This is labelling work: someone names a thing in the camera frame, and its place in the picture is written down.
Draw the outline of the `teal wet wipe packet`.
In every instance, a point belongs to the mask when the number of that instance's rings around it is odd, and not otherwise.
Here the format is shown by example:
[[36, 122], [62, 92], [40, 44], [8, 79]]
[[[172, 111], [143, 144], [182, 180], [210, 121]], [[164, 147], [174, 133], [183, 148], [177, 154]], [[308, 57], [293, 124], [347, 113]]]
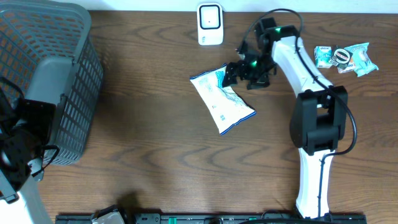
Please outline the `teal wet wipe packet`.
[[352, 58], [355, 64], [355, 73], [358, 77], [369, 74], [374, 70], [379, 70], [378, 66], [372, 63], [371, 59], [367, 55], [369, 42], [356, 44], [345, 47], [345, 50], [352, 53]]

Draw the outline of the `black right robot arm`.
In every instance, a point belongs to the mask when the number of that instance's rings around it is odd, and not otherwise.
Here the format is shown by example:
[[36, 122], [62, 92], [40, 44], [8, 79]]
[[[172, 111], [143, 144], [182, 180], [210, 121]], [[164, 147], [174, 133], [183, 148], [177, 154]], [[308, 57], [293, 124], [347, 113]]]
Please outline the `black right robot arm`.
[[274, 18], [254, 24], [257, 50], [244, 40], [238, 62], [226, 67], [222, 86], [247, 80], [249, 90], [269, 86], [269, 74], [281, 68], [295, 94], [290, 137], [300, 155], [300, 188], [295, 209], [302, 218], [329, 214], [328, 181], [338, 143], [345, 135], [348, 94], [318, 70], [303, 47], [300, 30], [278, 26]]

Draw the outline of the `teal tissue pack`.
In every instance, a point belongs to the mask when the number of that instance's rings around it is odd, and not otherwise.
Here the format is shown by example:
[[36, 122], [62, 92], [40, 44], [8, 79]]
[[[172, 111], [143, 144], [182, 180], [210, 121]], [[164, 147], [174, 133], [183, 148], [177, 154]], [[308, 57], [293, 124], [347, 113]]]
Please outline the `teal tissue pack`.
[[332, 64], [329, 62], [332, 54], [331, 47], [316, 46], [314, 48], [314, 59], [317, 68], [330, 68]]

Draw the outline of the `orange tissue pack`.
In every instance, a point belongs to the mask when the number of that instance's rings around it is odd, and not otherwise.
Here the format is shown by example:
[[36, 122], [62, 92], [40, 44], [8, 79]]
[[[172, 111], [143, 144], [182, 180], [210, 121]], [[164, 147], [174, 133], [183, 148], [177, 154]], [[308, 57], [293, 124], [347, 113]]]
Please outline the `orange tissue pack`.
[[355, 65], [354, 61], [350, 60], [349, 63], [347, 64], [346, 68], [342, 69], [340, 67], [337, 67], [337, 71], [338, 71], [338, 73], [348, 73], [348, 72], [354, 71], [355, 68], [356, 68], [356, 65]]

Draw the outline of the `yellow white snack bag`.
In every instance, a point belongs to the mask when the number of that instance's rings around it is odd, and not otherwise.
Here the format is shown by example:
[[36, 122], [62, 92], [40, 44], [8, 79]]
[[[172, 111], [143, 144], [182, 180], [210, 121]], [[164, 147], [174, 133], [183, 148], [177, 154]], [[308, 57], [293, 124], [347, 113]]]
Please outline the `yellow white snack bag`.
[[220, 68], [190, 77], [220, 135], [226, 134], [234, 126], [257, 114], [230, 86], [222, 87], [226, 66], [224, 63]]

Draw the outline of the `dark green ointment box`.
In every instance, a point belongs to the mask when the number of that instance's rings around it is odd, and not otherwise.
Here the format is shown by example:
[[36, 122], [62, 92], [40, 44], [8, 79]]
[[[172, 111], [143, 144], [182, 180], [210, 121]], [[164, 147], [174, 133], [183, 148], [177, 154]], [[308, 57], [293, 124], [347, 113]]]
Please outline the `dark green ointment box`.
[[352, 55], [353, 54], [350, 51], [336, 46], [332, 51], [329, 63], [340, 69], [346, 69], [349, 65]]

